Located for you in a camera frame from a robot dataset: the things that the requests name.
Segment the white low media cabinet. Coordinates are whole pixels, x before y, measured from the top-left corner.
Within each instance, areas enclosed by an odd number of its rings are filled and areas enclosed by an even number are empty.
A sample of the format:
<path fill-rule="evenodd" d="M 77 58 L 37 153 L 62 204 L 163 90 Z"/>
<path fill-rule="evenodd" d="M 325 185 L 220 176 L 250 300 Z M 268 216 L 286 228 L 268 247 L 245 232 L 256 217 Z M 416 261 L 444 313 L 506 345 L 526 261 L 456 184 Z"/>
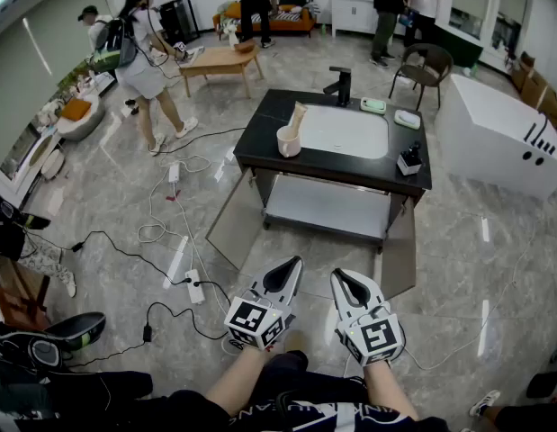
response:
<path fill-rule="evenodd" d="M 61 140 L 56 125 L 39 132 L 29 123 L 10 148 L 0 150 L 0 196 L 15 207 L 23 206 Z"/>

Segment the black faucet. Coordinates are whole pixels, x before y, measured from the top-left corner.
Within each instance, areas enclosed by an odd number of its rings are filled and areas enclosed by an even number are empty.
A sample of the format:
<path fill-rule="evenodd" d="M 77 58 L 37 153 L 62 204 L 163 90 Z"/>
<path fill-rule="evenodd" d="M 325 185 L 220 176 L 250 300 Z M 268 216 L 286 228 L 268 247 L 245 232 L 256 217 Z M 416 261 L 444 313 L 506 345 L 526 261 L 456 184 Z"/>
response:
<path fill-rule="evenodd" d="M 337 93 L 337 106 L 347 107 L 350 102 L 352 72 L 347 67 L 330 67 L 331 72 L 339 74 L 338 80 L 323 88 L 325 95 Z"/>

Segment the cream pouf seat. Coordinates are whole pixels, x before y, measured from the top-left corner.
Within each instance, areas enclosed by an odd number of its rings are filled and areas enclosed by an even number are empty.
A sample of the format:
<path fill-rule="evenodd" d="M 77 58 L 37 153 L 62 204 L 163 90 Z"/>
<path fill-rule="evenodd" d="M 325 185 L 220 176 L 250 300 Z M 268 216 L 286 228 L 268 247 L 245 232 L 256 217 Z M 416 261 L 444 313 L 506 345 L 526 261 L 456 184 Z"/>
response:
<path fill-rule="evenodd" d="M 89 113 L 79 121 L 69 121 L 58 117 L 56 123 L 57 131 L 66 140 L 82 140 L 101 123 L 105 115 L 105 107 L 98 94 L 88 94 L 78 99 L 90 102 L 92 107 Z"/>

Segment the brown cardboard box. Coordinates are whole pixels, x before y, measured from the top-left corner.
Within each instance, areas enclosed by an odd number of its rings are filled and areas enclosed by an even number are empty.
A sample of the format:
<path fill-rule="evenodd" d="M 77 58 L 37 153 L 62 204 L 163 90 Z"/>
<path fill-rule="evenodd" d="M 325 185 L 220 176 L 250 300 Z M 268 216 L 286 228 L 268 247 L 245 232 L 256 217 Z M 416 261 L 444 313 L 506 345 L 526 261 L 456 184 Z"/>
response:
<path fill-rule="evenodd" d="M 557 130 L 557 93 L 535 70 L 535 58 L 523 51 L 511 68 L 511 81 L 522 102 L 542 112 Z"/>

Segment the dark green cabinet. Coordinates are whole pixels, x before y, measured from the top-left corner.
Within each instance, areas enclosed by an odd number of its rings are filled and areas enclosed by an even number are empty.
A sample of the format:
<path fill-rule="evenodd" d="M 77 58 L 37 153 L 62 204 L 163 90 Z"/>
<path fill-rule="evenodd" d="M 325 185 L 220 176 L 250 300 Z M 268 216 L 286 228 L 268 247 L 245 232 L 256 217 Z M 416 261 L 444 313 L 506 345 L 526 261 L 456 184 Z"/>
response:
<path fill-rule="evenodd" d="M 479 61 L 483 51 L 479 44 L 451 33 L 438 24 L 435 25 L 434 33 L 433 43 L 448 51 L 456 66 L 472 68 Z"/>

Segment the cream mug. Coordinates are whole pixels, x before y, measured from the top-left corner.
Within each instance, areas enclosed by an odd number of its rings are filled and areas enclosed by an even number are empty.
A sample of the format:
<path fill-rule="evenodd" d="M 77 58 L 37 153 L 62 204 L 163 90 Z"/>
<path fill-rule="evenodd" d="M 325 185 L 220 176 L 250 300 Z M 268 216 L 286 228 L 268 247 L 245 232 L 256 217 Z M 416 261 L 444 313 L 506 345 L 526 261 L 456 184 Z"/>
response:
<path fill-rule="evenodd" d="M 296 157 L 301 152 L 299 131 L 293 126 L 283 126 L 276 132 L 279 153 L 284 158 Z"/>

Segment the wooden coffee table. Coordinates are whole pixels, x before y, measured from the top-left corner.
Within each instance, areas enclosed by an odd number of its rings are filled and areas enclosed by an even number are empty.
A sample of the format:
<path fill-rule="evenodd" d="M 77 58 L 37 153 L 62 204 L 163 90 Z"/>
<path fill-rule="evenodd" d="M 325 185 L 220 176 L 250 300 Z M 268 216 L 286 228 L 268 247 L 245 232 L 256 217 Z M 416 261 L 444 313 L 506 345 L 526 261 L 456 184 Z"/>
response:
<path fill-rule="evenodd" d="M 180 74 L 184 79 L 186 96 L 191 97 L 189 81 L 191 77 L 204 77 L 208 75 L 241 75 L 246 97 L 250 98 L 250 89 L 247 81 L 246 67 L 254 61 L 258 74 L 264 79 L 264 74 L 257 59 L 260 47 L 253 45 L 249 52 L 239 52 L 234 48 L 208 48 L 199 53 L 192 64 L 186 64 L 179 68 Z"/>

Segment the dark wicker chair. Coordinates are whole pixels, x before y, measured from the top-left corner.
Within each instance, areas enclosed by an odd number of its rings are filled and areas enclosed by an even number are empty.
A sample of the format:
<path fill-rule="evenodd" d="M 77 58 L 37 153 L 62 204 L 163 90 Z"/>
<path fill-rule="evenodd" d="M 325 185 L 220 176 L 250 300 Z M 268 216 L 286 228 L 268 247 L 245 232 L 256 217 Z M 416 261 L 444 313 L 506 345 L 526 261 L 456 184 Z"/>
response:
<path fill-rule="evenodd" d="M 438 107 L 441 107 L 440 85 L 453 71 L 454 59 L 444 48 L 435 44 L 415 43 L 402 54 L 400 66 L 391 84 L 389 98 L 392 97 L 398 77 L 414 82 L 413 89 L 420 86 L 416 110 L 419 109 L 425 90 L 435 88 L 438 94 Z"/>

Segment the black framed display cabinet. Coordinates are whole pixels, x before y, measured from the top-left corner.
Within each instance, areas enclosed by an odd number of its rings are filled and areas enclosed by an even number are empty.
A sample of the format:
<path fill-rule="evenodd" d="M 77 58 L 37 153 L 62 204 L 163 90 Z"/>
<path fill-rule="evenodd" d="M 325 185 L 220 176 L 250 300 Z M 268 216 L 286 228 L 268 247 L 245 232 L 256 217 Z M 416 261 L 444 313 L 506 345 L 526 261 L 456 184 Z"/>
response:
<path fill-rule="evenodd" d="M 163 38 L 171 45 L 200 38 L 191 0 L 173 0 L 158 7 Z"/>

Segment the grey-brown cabinet door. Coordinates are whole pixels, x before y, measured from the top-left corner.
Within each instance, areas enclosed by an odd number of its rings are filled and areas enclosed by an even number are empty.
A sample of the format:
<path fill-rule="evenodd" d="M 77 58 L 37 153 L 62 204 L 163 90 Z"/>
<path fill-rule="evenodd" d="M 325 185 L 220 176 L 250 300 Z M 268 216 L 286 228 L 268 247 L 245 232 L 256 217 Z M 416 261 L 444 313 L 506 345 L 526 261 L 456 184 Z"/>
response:
<path fill-rule="evenodd" d="M 413 199 L 392 193 L 389 225 L 382 243 L 381 289 L 387 300 L 416 286 L 416 257 Z"/>
<path fill-rule="evenodd" d="M 278 173 L 245 166 L 206 235 L 209 243 L 237 270 L 245 264 L 259 231 Z"/>

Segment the orange cushion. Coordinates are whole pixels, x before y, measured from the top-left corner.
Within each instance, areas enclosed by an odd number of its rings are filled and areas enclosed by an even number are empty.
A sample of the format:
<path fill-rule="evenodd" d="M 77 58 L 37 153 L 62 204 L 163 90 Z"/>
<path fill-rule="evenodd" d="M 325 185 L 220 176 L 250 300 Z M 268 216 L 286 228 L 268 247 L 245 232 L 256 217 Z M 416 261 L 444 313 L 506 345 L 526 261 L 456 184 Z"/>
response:
<path fill-rule="evenodd" d="M 88 101 L 72 98 L 62 109 L 59 117 L 71 122 L 77 122 L 89 113 L 91 107 L 92 104 Z"/>

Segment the beige tube packet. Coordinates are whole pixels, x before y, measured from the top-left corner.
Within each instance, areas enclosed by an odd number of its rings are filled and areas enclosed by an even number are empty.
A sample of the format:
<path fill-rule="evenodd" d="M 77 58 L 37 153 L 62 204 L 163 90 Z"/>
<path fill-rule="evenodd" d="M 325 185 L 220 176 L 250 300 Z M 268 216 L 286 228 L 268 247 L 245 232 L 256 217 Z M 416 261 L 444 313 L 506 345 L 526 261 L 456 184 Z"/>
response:
<path fill-rule="evenodd" d="M 293 136 L 299 135 L 301 122 L 307 111 L 308 108 L 304 104 L 300 102 L 295 103 L 295 107 L 292 115 L 292 123 L 291 123 Z"/>

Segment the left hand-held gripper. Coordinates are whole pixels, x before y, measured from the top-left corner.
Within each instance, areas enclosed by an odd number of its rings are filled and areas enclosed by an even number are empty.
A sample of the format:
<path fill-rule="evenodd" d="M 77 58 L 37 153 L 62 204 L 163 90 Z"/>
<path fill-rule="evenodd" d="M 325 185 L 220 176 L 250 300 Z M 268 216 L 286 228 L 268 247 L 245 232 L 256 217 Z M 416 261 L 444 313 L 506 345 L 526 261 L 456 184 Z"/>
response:
<path fill-rule="evenodd" d="M 231 302 L 224 320 L 231 337 L 244 346 L 270 349 L 295 319 L 289 304 L 302 271 L 300 256 L 277 259 L 259 270 L 251 289 Z"/>

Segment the orange sofa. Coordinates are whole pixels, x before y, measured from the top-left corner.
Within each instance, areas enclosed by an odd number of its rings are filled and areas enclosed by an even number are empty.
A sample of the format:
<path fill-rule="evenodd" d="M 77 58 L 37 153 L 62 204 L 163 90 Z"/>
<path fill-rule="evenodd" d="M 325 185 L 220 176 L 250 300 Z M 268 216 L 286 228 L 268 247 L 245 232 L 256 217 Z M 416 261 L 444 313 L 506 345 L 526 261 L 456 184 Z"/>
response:
<path fill-rule="evenodd" d="M 270 17 L 270 31 L 275 32 L 304 32 L 307 35 L 313 29 L 317 19 L 311 4 L 296 6 L 293 4 L 282 4 L 278 6 L 278 14 Z M 226 33 L 229 25 L 236 27 L 236 35 L 241 36 L 241 3 L 239 1 L 228 1 L 222 4 L 216 14 L 212 17 L 214 30 L 221 36 Z"/>

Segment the white sideboard cabinet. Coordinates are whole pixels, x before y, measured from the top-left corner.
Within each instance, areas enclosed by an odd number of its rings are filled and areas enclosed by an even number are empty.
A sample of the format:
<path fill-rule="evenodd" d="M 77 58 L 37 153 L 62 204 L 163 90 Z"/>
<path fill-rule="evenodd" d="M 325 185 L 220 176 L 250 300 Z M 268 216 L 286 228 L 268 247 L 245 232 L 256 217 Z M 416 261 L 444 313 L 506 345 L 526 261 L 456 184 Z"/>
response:
<path fill-rule="evenodd" d="M 331 0 L 332 37 L 338 31 L 374 34 L 377 13 L 373 0 Z"/>

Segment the black green backpack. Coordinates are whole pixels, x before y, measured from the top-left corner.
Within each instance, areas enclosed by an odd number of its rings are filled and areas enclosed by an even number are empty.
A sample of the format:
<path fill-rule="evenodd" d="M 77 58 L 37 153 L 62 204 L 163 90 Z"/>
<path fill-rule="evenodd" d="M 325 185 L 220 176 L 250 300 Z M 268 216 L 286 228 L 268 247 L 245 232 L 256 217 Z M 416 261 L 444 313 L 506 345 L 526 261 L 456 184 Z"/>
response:
<path fill-rule="evenodd" d="M 109 22 L 96 21 L 102 28 L 94 43 L 90 66 L 95 73 L 105 73 L 127 67 L 137 56 L 137 45 L 126 22 L 121 18 Z"/>

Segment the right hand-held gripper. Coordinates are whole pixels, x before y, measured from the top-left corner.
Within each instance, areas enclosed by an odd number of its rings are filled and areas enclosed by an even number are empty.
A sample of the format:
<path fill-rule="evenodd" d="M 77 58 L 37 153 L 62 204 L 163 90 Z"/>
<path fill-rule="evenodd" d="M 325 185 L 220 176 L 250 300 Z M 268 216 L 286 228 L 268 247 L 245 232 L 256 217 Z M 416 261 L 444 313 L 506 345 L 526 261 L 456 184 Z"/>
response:
<path fill-rule="evenodd" d="M 372 279 L 349 269 L 336 268 L 330 276 L 341 321 L 336 332 L 360 366 L 389 361 L 400 354 L 404 337 L 390 304 Z"/>

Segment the person's left forearm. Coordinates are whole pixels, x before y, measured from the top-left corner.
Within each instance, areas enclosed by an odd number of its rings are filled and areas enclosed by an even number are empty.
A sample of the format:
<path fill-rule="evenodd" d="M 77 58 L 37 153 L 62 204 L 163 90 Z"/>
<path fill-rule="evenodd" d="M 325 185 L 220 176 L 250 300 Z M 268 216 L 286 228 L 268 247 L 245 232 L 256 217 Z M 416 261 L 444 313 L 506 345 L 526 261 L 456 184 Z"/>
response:
<path fill-rule="evenodd" d="M 257 380 L 272 354 L 251 346 L 243 349 L 221 378 L 207 391 L 205 398 L 221 407 L 231 417 L 247 406 Z"/>

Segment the white round robot vacuum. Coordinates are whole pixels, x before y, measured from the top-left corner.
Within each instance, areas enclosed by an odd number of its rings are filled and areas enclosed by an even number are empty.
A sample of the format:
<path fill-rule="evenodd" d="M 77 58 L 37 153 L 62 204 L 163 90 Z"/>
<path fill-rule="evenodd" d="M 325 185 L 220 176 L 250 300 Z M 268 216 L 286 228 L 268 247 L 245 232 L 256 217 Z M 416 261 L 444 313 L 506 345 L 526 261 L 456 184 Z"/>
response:
<path fill-rule="evenodd" d="M 55 149 L 47 157 L 44 164 L 40 169 L 40 174 L 45 180 L 51 180 L 57 176 L 65 163 L 65 155 L 59 150 Z"/>

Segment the person's black trousers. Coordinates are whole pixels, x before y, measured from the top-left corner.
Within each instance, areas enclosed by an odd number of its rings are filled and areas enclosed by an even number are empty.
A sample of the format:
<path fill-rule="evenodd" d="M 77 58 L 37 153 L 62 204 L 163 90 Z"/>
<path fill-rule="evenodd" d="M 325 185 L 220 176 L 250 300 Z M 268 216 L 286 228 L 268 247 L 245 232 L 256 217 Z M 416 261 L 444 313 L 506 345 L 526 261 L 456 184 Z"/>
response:
<path fill-rule="evenodd" d="M 250 401 L 278 398 L 318 404 L 369 401 L 367 389 L 360 379 L 310 372 L 308 365 L 308 357 L 300 350 L 272 356 L 258 377 Z"/>

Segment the person's black printed shirt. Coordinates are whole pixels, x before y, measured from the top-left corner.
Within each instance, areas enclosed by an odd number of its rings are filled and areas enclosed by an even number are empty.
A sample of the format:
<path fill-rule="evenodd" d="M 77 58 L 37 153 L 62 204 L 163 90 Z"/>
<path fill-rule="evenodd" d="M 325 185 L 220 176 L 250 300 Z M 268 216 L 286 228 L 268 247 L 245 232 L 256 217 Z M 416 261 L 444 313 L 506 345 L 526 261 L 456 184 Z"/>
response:
<path fill-rule="evenodd" d="M 197 392 L 178 391 L 166 405 L 165 420 L 183 432 L 450 432 L 441 418 L 363 403 L 259 400 L 230 416 Z"/>

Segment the black hard-shell backpack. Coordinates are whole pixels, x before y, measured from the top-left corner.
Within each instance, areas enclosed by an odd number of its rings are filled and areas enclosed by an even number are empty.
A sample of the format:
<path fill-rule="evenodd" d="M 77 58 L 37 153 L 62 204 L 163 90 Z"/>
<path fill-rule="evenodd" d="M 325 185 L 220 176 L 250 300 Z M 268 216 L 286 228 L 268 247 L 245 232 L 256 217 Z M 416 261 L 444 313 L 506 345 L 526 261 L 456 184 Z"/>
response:
<path fill-rule="evenodd" d="M 105 323 L 105 315 L 96 311 L 44 330 L 17 329 L 0 322 L 0 361 L 38 372 L 64 373 L 63 355 L 94 343 Z"/>
<path fill-rule="evenodd" d="M 20 211 L 0 196 L 0 256 L 17 261 L 26 230 L 44 230 L 51 220 Z"/>

